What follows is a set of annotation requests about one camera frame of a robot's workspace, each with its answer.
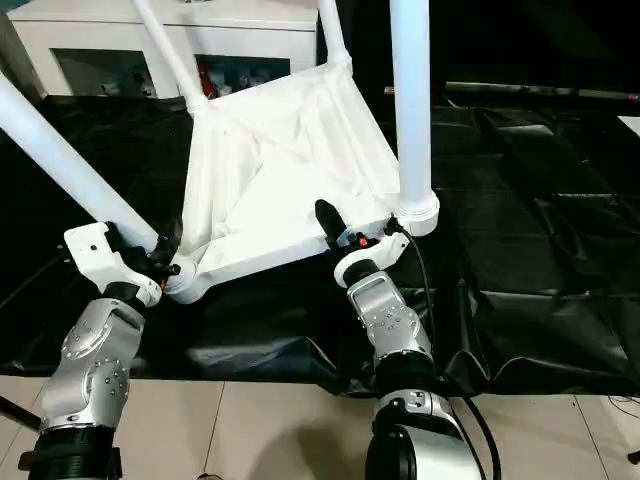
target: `black tarp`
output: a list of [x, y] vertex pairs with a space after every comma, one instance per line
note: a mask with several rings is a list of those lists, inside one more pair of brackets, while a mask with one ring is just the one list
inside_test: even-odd
[[[181, 102], [48, 98], [42, 110], [152, 225], [179, 215], [191, 134]], [[614, 116], [434, 111], [442, 210], [420, 245], [436, 360], [468, 393], [640, 391], [638, 152]], [[8, 139], [0, 158], [0, 373], [48, 375], [96, 293], [57, 245], [91, 219]], [[424, 315], [413, 252], [389, 272]], [[164, 299], [147, 318], [138, 377], [371, 392], [370, 347], [322, 256], [218, 285], [194, 305]]]

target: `white tube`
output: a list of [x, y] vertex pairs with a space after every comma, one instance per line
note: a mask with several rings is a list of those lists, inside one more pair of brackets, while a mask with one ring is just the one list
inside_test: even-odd
[[158, 235], [0, 72], [0, 128], [99, 222], [113, 222], [148, 252]]
[[180, 91], [184, 95], [189, 112], [194, 112], [195, 109], [207, 105], [207, 97], [202, 93], [200, 86], [193, 81], [193, 78], [197, 77], [189, 75], [185, 63], [180, 58], [171, 40], [169, 40], [167, 32], [165, 32], [149, 2], [147, 0], [133, 0], [133, 3], [149, 36], [158, 47], [176, 82], [178, 82], [178, 87], [180, 87]]
[[429, 1], [391, 0], [391, 37], [400, 214], [427, 219], [439, 208], [431, 189]]
[[327, 43], [327, 61], [339, 63], [351, 58], [344, 46], [342, 27], [335, 0], [319, 0], [318, 8], [322, 19], [324, 39]]

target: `black cable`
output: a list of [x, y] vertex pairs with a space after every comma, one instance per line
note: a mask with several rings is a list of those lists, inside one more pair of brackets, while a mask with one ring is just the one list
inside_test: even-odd
[[[431, 337], [433, 338], [435, 336], [435, 322], [434, 322], [434, 316], [433, 316], [433, 302], [431, 301], [431, 291], [429, 289], [429, 277], [427, 276], [427, 268], [425, 266], [424, 259], [422, 258], [422, 252], [420, 251], [420, 247], [418, 246], [418, 242], [416, 242], [415, 238], [413, 238], [413, 236], [407, 231], [406, 228], [404, 228], [402, 225], [400, 225], [400, 222], [398, 222], [398, 219], [393, 217], [393, 216], [389, 220], [389, 224], [387, 224], [387, 228], [389, 228], [391, 230], [402, 232], [404, 234], [404, 236], [407, 237], [407, 239], [411, 243], [411, 246], [413, 247], [414, 251], [416, 252], [416, 256], [418, 257], [418, 264], [420, 266], [420, 273], [422, 275], [422, 281], [424, 283], [424, 292], [425, 292], [425, 296], [427, 298], [427, 314], [429, 316], [429, 326], [431, 328]], [[434, 342], [431, 342], [431, 346], [432, 346], [432, 348], [435, 347]], [[435, 360], [434, 360], [433, 363], [434, 363], [434, 369], [437, 371], [436, 365], [435, 365]], [[498, 446], [496, 445], [496, 441], [493, 438], [493, 434], [491, 433], [491, 429], [489, 428], [489, 425], [487, 425], [487, 422], [484, 419], [484, 417], [482, 416], [482, 413], [480, 413], [480, 410], [478, 410], [478, 407], [476, 407], [476, 405], [473, 403], [473, 401], [469, 397], [466, 397], [466, 396], [462, 396], [462, 400], [467, 405], [467, 407], [469, 408], [469, 410], [473, 414], [474, 418], [478, 422], [478, 425], [480, 426], [480, 430], [482, 430], [482, 434], [484, 435], [484, 438], [487, 441], [487, 446], [489, 447], [489, 452], [491, 453], [491, 463], [493, 465], [493, 479], [494, 480], [501, 480], [502, 479], [502, 464], [500, 462], [500, 452], [498, 452]], [[471, 440], [469, 439], [469, 435], [466, 433], [466, 431], [462, 427], [462, 423], [460, 423], [460, 421], [458, 421], [458, 425], [460, 425], [460, 428], [462, 429], [462, 433], [463, 433], [463, 435], [465, 437], [465, 441], [467, 442], [467, 445], [469, 445], [469, 449], [471, 450], [471, 454], [473, 455], [473, 458], [475, 459], [476, 463], [478, 464], [478, 468], [480, 469], [480, 475], [482, 476], [483, 479], [486, 480], [486, 474], [484, 472], [484, 469], [482, 468], [482, 464], [480, 463], [480, 459], [478, 457], [478, 453], [475, 451], [475, 448], [473, 447], [473, 444], [471, 443]]]
[[487, 425], [487, 421], [484, 419], [476, 404], [469, 397], [462, 397], [464, 403], [467, 404], [469, 410], [475, 417], [478, 425], [480, 425], [480, 430], [482, 430], [482, 434], [484, 438], [487, 440], [487, 446], [489, 447], [489, 453], [491, 453], [491, 463], [493, 465], [493, 479], [501, 480], [502, 479], [502, 464], [500, 463], [500, 452], [498, 452], [498, 446], [496, 445], [496, 441], [493, 438], [493, 434], [491, 433], [491, 429], [489, 425]]
[[627, 412], [625, 409], [620, 408], [618, 405], [616, 405], [615, 402], [613, 401], [613, 398], [611, 398], [611, 396], [608, 396], [607, 398], [609, 399], [609, 403], [611, 405], [613, 405], [615, 408], [617, 408], [618, 410], [620, 410], [622, 413], [624, 413], [625, 415], [629, 415], [630, 417], [637, 418], [638, 420], [640, 420], [640, 417], [638, 415], [634, 415], [631, 412]]
[[480, 478], [482, 480], [487, 480], [487, 475], [484, 473], [484, 468], [482, 468], [482, 462], [480, 462], [480, 457], [478, 456], [478, 452], [476, 452], [476, 449], [473, 447], [473, 443], [471, 443], [471, 437], [469, 437], [469, 434], [467, 433], [464, 426], [462, 425], [462, 422], [460, 421], [460, 418], [456, 414], [455, 410], [451, 409], [451, 413], [453, 414], [453, 418], [455, 419], [455, 421], [458, 422], [458, 426], [460, 427], [460, 430], [462, 430], [462, 436], [464, 437], [464, 441], [467, 442], [467, 445], [469, 445], [469, 450], [471, 450], [471, 455], [473, 455], [473, 459], [476, 461], [476, 465], [478, 465], [478, 468], [480, 469]]
[[429, 316], [429, 328], [431, 329], [430, 333], [431, 333], [431, 337], [433, 338], [436, 333], [435, 323], [433, 321], [433, 302], [431, 301], [431, 290], [429, 290], [429, 277], [427, 276], [427, 268], [425, 266], [424, 259], [422, 258], [422, 252], [420, 252], [420, 247], [418, 246], [418, 242], [416, 242], [416, 239], [413, 238], [413, 236], [411, 236], [411, 234], [407, 231], [406, 228], [400, 225], [400, 222], [398, 222], [398, 219], [396, 217], [391, 217], [391, 220], [389, 220], [389, 223], [391, 223], [390, 227], [392, 230], [397, 230], [403, 233], [405, 237], [407, 237], [407, 239], [409, 240], [409, 243], [411, 243], [411, 246], [413, 247], [413, 250], [416, 252], [416, 256], [418, 257], [418, 265], [420, 266], [420, 274], [422, 275], [422, 283], [424, 285], [424, 294], [425, 294], [425, 297], [427, 298], [427, 315]]

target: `tile floor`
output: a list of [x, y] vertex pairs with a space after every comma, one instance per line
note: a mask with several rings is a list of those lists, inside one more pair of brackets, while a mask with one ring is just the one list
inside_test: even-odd
[[[0, 395], [39, 413], [44, 380], [0, 377]], [[606, 397], [483, 395], [505, 480], [640, 480], [626, 453], [640, 449], [640, 419]], [[640, 405], [616, 405], [640, 417]], [[454, 407], [485, 468], [489, 452], [462, 402]], [[373, 402], [314, 385], [138, 380], [116, 443], [131, 480], [359, 480]], [[25, 480], [20, 454], [35, 434], [0, 418], [0, 479]]]

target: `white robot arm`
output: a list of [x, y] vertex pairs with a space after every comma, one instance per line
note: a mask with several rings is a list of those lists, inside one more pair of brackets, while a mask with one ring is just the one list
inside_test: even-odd
[[62, 344], [60, 364], [45, 387], [29, 479], [102, 480], [118, 470], [112, 442], [129, 394], [143, 312], [159, 302], [162, 285], [178, 272], [164, 261], [170, 252], [147, 255], [140, 247], [122, 248], [112, 225], [69, 230], [65, 241], [101, 298], [87, 305]]
[[[346, 229], [324, 200], [316, 217], [336, 245]], [[367, 480], [480, 480], [480, 466], [434, 374], [432, 347], [418, 314], [382, 269], [394, 264], [411, 241], [392, 217], [381, 240], [359, 234], [334, 276], [373, 345], [379, 401], [367, 454]]]

